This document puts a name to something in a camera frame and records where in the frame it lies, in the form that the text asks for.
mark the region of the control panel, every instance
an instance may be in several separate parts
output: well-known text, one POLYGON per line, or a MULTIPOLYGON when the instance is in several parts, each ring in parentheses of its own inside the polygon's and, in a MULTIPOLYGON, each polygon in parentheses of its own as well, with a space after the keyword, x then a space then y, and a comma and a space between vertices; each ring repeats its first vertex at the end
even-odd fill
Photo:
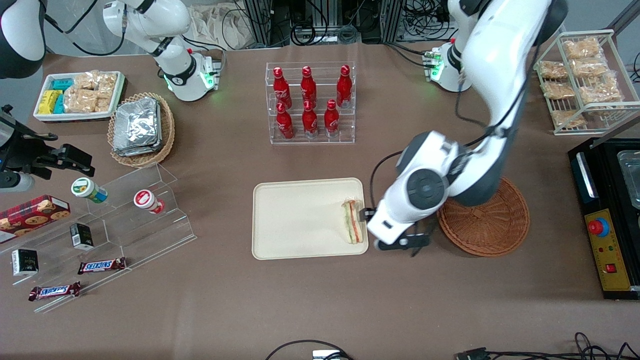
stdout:
POLYGON ((622 260, 618 238, 611 223, 609 209, 584 217, 598 276, 605 291, 629 291, 630 283, 622 260))

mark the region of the beige tray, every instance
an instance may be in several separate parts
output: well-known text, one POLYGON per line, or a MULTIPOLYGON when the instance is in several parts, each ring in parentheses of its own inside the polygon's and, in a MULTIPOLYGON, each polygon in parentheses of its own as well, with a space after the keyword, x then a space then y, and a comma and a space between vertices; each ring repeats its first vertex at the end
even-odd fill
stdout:
POLYGON ((363 242, 349 244, 342 203, 364 200, 362 183, 345 179, 262 183, 253 190, 252 253, 258 260, 360 255, 363 242))

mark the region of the red bottle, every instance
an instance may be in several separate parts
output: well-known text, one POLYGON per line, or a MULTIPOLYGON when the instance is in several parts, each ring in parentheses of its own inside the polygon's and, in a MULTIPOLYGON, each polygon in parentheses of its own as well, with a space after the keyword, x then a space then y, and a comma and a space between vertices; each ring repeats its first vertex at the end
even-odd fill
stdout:
POLYGON ((280 67, 273 68, 273 76, 275 80, 273 82, 273 92, 276 93, 276 99, 287 106, 287 109, 291 109, 291 92, 289 91, 289 83, 282 75, 282 69, 280 67))
POLYGON ((340 68, 340 79, 338 79, 338 96, 336 97, 336 103, 340 108, 350 108, 351 107, 351 87, 353 87, 353 83, 351 82, 351 68, 349 65, 343 65, 340 68))
POLYGON ((286 140, 293 139, 293 136, 295 136, 295 130, 293 128, 293 123, 291 122, 291 115, 287 113, 285 105, 281 102, 276 105, 276 109, 278 110, 278 115, 276 116, 278 129, 286 140))
POLYGON ((316 108, 316 81, 311 76, 311 68, 305 66, 302 68, 302 82, 300 83, 302 89, 302 101, 310 101, 313 109, 316 108))
POLYGON ((305 127, 305 136, 313 139, 318 136, 318 116, 309 100, 304 102, 305 111, 302 113, 302 125, 305 127))
POLYGON ((326 135, 330 138, 338 136, 340 131, 338 130, 338 119, 340 114, 335 109, 335 100, 331 99, 326 102, 326 111, 324 112, 324 129, 326 135))

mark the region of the red emergency stop button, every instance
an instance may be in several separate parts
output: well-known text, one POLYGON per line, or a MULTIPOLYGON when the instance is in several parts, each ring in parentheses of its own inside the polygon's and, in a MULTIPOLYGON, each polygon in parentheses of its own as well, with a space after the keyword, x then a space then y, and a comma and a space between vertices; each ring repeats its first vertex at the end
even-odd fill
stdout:
POLYGON ((609 223, 603 218, 596 218, 587 224, 591 234, 603 238, 609 234, 609 223))

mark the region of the wicker basket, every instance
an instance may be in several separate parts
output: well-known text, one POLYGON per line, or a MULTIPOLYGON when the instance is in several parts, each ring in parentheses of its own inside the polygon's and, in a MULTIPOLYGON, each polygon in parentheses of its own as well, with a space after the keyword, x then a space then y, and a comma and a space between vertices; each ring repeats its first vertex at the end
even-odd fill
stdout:
MULTIPOLYGON (((144 167, 151 163, 159 163, 169 155, 171 148, 173 147, 173 140, 175 138, 175 123, 173 122, 173 114, 166 101, 157 94, 151 94, 143 92, 142 94, 136 94, 128 97, 122 101, 133 102, 142 99, 143 97, 153 97, 160 103, 160 116, 162 122, 162 139, 164 142, 163 148, 159 152, 151 152, 149 154, 141 154, 135 156, 119 156, 115 152, 111 151, 111 157, 116 159, 117 162, 130 167, 144 167)), ((113 128, 115 125, 115 113, 109 119, 109 131, 107 132, 107 141, 111 148, 113 148, 113 128)))
POLYGON ((526 201, 505 177, 488 202, 467 208, 449 199, 438 211, 438 220, 459 248, 487 257, 514 251, 527 237, 531 223, 526 201))

